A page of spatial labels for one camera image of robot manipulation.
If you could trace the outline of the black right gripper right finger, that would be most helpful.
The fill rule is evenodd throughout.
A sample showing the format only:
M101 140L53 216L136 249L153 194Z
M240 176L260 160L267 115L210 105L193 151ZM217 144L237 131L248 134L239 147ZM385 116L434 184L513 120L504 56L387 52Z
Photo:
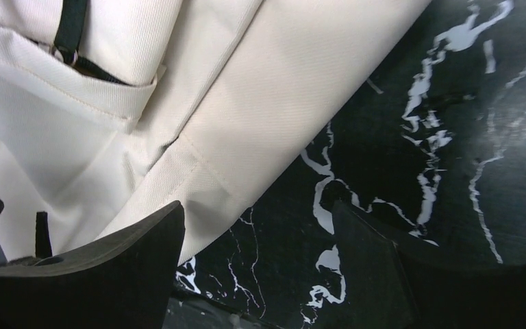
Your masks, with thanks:
M475 263L336 201L341 328L526 328L526 265Z

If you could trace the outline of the beige student backpack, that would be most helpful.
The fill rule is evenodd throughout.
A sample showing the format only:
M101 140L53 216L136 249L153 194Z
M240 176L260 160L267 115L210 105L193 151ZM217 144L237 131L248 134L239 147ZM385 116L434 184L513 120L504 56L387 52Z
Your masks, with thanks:
M0 1L0 246L61 254L173 201L230 228L426 1Z

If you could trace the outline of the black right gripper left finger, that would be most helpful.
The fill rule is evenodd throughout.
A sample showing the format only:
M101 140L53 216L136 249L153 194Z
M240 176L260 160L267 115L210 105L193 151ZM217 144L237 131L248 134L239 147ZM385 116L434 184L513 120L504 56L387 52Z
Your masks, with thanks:
M161 328L185 235L179 201L53 255L36 215L36 255L0 265L0 328Z

